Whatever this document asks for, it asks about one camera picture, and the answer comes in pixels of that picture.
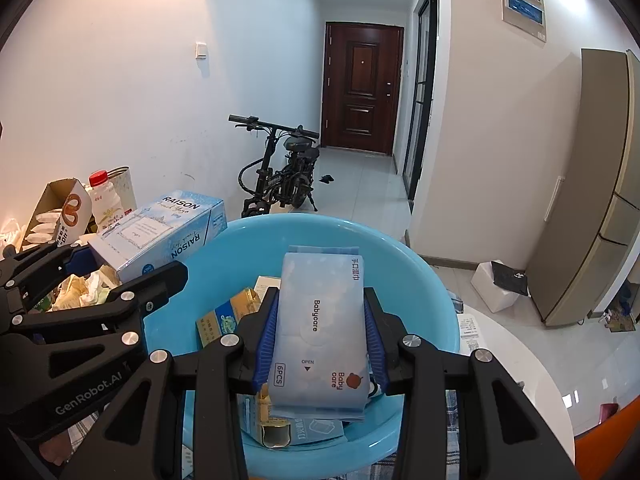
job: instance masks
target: wet wipes package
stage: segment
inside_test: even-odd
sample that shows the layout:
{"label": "wet wipes package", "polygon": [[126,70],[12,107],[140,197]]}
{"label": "wet wipes package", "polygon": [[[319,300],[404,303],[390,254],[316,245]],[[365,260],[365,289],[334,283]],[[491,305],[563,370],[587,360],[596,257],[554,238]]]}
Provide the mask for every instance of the wet wipes package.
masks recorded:
{"label": "wet wipes package", "polygon": [[176,190],[125,216],[89,245],[128,282],[174,260],[184,261],[224,229],[222,200]]}
{"label": "wet wipes package", "polygon": [[369,393],[364,263],[318,248],[287,253],[269,374],[271,413],[362,420]]}

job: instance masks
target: white box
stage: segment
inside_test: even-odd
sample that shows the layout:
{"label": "white box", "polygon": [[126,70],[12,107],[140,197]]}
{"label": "white box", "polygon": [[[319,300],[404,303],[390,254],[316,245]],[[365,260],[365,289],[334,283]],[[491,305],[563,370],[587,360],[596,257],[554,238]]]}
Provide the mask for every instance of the white box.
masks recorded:
{"label": "white box", "polygon": [[124,283],[187,259],[224,229],[222,200],[178,190],[125,216],[89,245]]}
{"label": "white box", "polygon": [[478,294],[480,294],[486,306],[488,306],[489,310],[493,313],[511,306],[519,296],[517,292],[504,290],[494,285],[494,272],[491,268],[491,262],[478,265],[476,273],[471,279],[471,285],[478,291]]}

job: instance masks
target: door frame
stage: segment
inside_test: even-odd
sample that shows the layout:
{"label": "door frame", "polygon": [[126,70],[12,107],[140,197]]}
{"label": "door frame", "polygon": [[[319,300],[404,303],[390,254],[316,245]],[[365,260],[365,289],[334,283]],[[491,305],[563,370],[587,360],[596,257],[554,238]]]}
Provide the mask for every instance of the door frame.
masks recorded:
{"label": "door frame", "polygon": [[322,120],[321,120],[321,135],[320,135],[320,146],[322,148],[326,147],[325,143],[325,133],[327,130],[327,107],[328,107],[328,99],[325,97],[328,95],[329,89],[329,47],[331,46],[331,26],[332,25],[348,25],[349,27],[354,28],[389,28],[392,30],[400,31],[399,35],[399,49],[398,49],[398,59],[396,59],[396,67],[394,72],[396,73],[396,78],[394,79],[394,87],[393,87],[393,102],[391,111],[395,118],[393,122],[393,134],[390,139],[387,139],[385,145],[385,155],[391,155],[394,148],[394,141],[396,139],[396,130],[398,129],[398,107],[400,102],[400,83],[402,79],[402,61],[404,59],[404,27],[399,27],[397,25],[380,25],[377,23],[356,23],[356,22],[325,22],[324,29],[324,64],[322,65]]}
{"label": "door frame", "polygon": [[433,104],[433,82],[435,76],[435,65],[436,65],[436,50],[438,44],[438,0],[425,0],[418,12],[418,20],[422,19],[422,16],[425,13],[427,6],[430,4],[428,20],[430,22],[429,26],[429,35],[427,38],[427,53],[426,53],[426,76],[424,80],[424,95],[422,98],[422,113],[420,115],[420,123],[418,127],[418,139],[417,145],[415,147],[415,152],[417,155],[414,158],[414,166],[411,170],[411,180],[408,182],[406,178],[406,170],[407,165],[409,163],[409,149],[411,148],[411,136],[414,131],[414,121],[415,117],[415,104],[418,93],[418,85],[420,82],[418,79],[420,78],[420,56],[421,56],[421,43],[422,43],[422,24],[418,21],[418,49],[417,49],[417,60],[415,66],[415,85],[414,85],[414,94],[412,97],[412,108],[411,108],[411,122],[409,125],[409,136],[406,141],[406,150],[404,154],[404,164],[402,165],[402,182],[404,182],[404,188],[406,190],[407,199],[409,201],[409,205],[413,210],[414,207],[414,199],[415,192],[418,189],[418,181],[420,180],[420,176],[422,174],[422,159],[424,157],[424,146],[427,141],[427,132],[429,129],[429,122],[431,117],[431,105]]}

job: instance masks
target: pretzel logo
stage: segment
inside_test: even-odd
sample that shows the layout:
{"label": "pretzel logo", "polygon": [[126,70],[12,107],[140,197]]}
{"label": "pretzel logo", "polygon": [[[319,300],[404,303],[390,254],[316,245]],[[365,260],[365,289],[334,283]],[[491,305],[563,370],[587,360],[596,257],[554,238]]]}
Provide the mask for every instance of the pretzel logo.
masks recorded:
{"label": "pretzel logo", "polygon": [[66,197],[65,205],[62,206],[62,221],[68,227],[75,227],[78,223],[78,210],[81,204],[82,200],[76,193],[71,193]]}

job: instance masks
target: refrigerator door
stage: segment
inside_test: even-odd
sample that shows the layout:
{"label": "refrigerator door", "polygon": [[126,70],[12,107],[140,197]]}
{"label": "refrigerator door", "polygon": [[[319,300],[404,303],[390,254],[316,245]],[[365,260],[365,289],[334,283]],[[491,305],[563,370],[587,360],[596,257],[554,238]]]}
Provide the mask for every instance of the refrigerator door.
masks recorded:
{"label": "refrigerator door", "polygon": [[545,319],[545,324],[566,325],[584,319],[620,272],[626,251],[627,246],[607,242],[598,235],[580,271]]}
{"label": "refrigerator door", "polygon": [[639,222],[640,210],[614,195],[600,228],[600,235],[611,242],[630,245]]}
{"label": "refrigerator door", "polygon": [[629,117],[616,194],[640,208],[640,61],[629,50]]}

